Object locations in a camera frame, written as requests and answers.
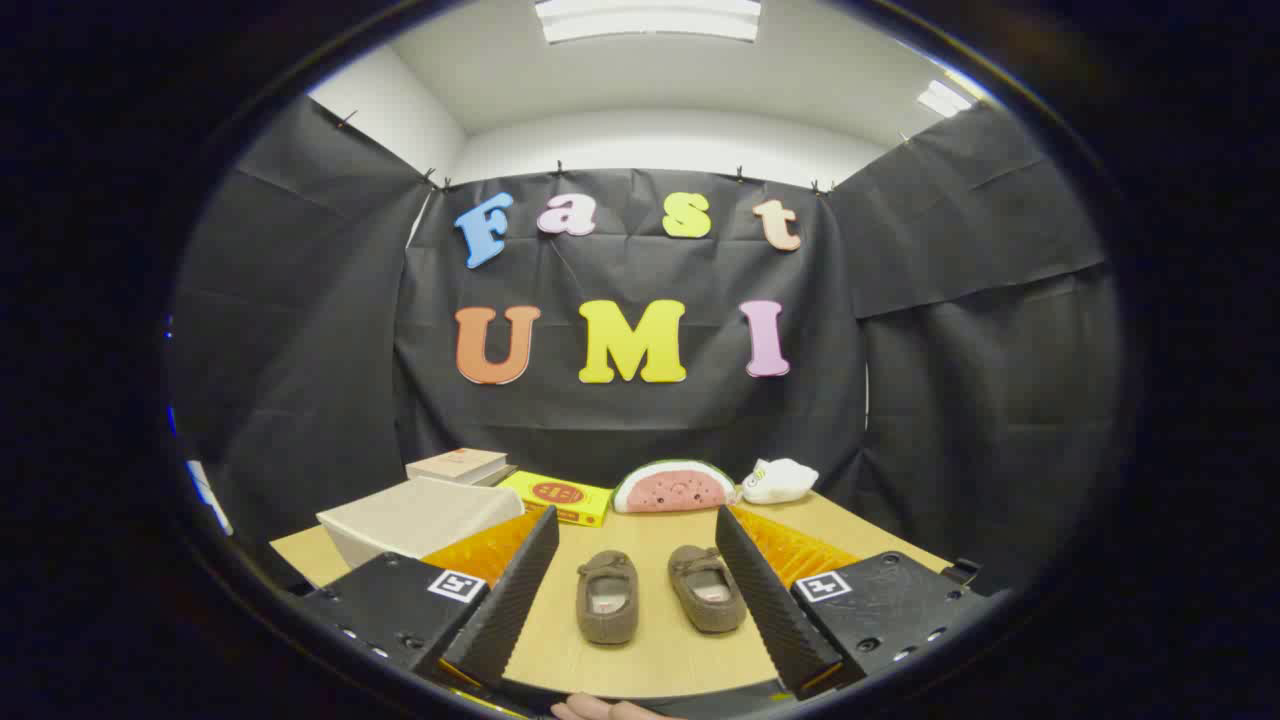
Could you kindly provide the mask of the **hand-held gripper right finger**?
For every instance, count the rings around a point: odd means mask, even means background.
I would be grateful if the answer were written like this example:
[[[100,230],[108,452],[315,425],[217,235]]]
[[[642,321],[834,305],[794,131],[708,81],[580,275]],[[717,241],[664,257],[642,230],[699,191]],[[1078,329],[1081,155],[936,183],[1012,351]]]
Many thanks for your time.
[[[719,509],[716,547],[781,684],[799,700],[922,656],[991,607],[965,565],[936,571],[901,550],[850,559],[746,510]]]

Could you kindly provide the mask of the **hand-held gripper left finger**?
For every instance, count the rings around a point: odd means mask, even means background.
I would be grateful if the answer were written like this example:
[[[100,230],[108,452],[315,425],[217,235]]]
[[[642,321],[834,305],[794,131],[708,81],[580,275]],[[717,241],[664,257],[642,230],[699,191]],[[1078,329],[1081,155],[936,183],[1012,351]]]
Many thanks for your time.
[[[556,510],[525,512],[452,544],[439,561],[379,553],[300,606],[385,664],[494,689],[558,546]]]

